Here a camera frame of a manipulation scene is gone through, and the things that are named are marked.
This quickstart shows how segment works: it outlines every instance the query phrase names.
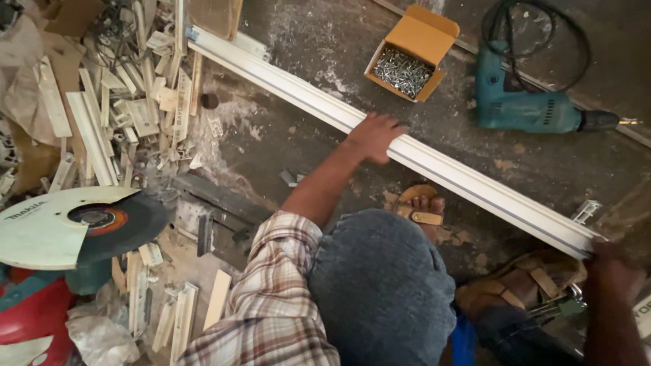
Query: concrete floor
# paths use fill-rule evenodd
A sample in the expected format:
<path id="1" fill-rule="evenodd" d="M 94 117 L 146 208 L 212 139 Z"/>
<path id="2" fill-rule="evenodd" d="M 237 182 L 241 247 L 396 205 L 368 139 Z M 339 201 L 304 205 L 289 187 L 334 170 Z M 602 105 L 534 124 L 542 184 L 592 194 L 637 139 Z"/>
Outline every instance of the concrete floor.
<path id="1" fill-rule="evenodd" d="M 421 4 L 441 8 L 460 24 L 460 37 L 476 43 L 481 17 L 493 1 L 439 1 Z M 572 94 L 588 105 L 651 121 L 651 106 L 644 100 L 651 73 L 643 65 L 634 66 L 648 60 L 651 49 L 644 47 L 651 45 L 651 35 L 643 32 L 646 13 L 642 1 L 626 8 L 605 1 L 575 2 L 572 8 L 561 1 L 551 2 L 564 7 L 585 27 L 594 49 L 595 64 Z M 396 2 L 401 7 L 407 3 Z M 537 19 L 536 14 L 530 17 Z M 449 52 L 440 65 L 446 76 L 425 103 L 405 101 L 364 78 L 363 70 L 377 45 L 397 21 L 397 16 L 371 0 L 249 1 L 243 5 L 240 30 L 270 47 L 272 64 L 356 108 L 396 115 L 409 125 L 413 137 L 561 214 L 570 216 L 585 199 L 603 203 L 599 214 L 613 215 L 613 208 L 626 209 L 616 205 L 648 178 L 648 149 L 616 132 L 536 135 L 475 127 L 475 60 L 468 53 L 456 48 Z M 549 52 L 527 61 L 523 69 L 558 85 L 567 80 L 563 76 L 572 71 L 567 63 L 574 59 L 573 40 L 567 32 L 559 29 L 556 39 Z M 191 133 L 198 151 L 204 154 L 202 174 L 270 208 L 278 207 L 290 193 L 278 177 L 284 168 L 292 174 L 309 173 L 345 138 L 214 63 L 205 63 L 204 80 L 203 92 L 216 93 L 220 104 L 217 109 L 202 109 L 200 123 L 195 123 Z M 224 134 L 212 138 L 206 126 L 217 118 Z M 395 162 L 382 167 L 364 164 L 351 179 L 337 214 L 383 207 L 402 190 L 422 181 L 421 176 Z M 455 194 L 443 189 L 440 193 L 447 200 L 447 209 L 439 248 L 457 282 L 544 247 Z M 640 194 L 648 195 L 648 190 Z M 617 234 L 624 237 L 631 228 L 646 223 L 648 214 L 638 215 L 621 225 Z M 642 246 L 642 252 L 649 250 Z"/>

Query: person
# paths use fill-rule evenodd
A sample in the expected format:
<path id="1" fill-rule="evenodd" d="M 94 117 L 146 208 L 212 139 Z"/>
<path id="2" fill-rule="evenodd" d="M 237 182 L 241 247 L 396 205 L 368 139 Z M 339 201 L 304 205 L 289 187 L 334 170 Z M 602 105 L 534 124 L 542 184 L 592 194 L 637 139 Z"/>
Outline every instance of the person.
<path id="1" fill-rule="evenodd" d="M 300 182 L 260 226 L 225 317 L 190 344 L 179 364 L 438 364 L 456 322 L 454 281 L 428 239 L 444 200 L 416 195 L 402 201 L 410 207 L 406 215 L 343 215 L 322 234 L 355 168 L 364 160 L 387 163 L 389 144 L 405 132 L 397 119 L 371 113 Z M 429 219 L 415 219 L 420 213 Z M 587 263 L 583 360 L 527 314 L 539 294 L 579 278 L 580 266 L 558 258 L 534 254 L 497 280 L 457 290 L 479 341 L 506 366 L 648 365 L 631 312 L 644 273 L 612 244 L 595 242 Z"/>

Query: power cord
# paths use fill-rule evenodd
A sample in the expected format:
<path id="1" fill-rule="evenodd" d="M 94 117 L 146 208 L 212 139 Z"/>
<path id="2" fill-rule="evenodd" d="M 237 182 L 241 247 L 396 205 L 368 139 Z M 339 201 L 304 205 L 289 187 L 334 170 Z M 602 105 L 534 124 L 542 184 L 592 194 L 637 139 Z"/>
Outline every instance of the power cord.
<path id="1" fill-rule="evenodd" d="M 513 8 L 520 4 L 527 4 L 530 7 L 536 8 L 539 11 L 543 12 L 551 22 L 551 30 L 547 38 L 540 44 L 536 45 L 531 51 L 516 53 L 513 41 L 513 23 L 511 18 L 511 12 Z M 536 53 L 541 52 L 543 49 L 547 48 L 551 40 L 556 34 L 556 27 L 558 26 L 557 18 L 562 19 L 567 23 L 570 30 L 576 36 L 579 42 L 579 50 L 583 56 L 583 65 L 581 71 L 578 75 L 559 91 L 567 91 L 569 88 L 573 87 L 578 83 L 590 67 L 592 62 L 592 51 L 590 49 L 590 41 L 588 36 L 585 34 L 585 31 L 581 26 L 579 26 L 574 19 L 563 14 L 557 7 L 545 3 L 543 0 L 502 0 L 499 3 L 495 4 L 484 16 L 482 20 L 482 38 L 484 43 L 488 48 L 494 53 L 508 59 L 511 68 L 513 70 L 513 75 L 515 76 L 518 83 L 522 88 L 529 92 L 540 92 L 538 89 L 530 89 L 527 83 L 522 80 L 518 73 L 518 65 L 516 60 L 522 59 L 525 57 L 531 57 Z M 496 48 L 491 44 L 492 40 L 499 40 L 501 33 L 505 31 L 504 40 L 506 41 L 506 49 Z"/>

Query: plaid shirt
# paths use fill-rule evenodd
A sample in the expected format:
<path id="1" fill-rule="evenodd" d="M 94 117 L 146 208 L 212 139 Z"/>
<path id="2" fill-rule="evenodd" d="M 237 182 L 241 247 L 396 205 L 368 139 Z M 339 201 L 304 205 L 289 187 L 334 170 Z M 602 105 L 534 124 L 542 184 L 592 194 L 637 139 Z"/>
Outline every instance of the plaid shirt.
<path id="1" fill-rule="evenodd" d="M 289 212 L 265 221 L 225 317 L 195 339 L 178 364 L 338 365 L 305 280 L 321 236 L 313 222 Z"/>

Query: dark pants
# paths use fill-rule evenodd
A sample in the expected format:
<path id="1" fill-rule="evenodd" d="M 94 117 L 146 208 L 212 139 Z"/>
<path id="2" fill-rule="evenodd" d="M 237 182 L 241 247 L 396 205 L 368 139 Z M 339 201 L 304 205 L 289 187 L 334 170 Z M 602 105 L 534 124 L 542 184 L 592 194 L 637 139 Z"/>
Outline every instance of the dark pants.
<path id="1" fill-rule="evenodd" d="M 456 323 L 440 254 L 418 225 L 385 210 L 342 216 L 308 285 L 343 365 L 437 365 Z M 475 331 L 505 366 L 580 364 L 515 307 L 487 310 Z"/>

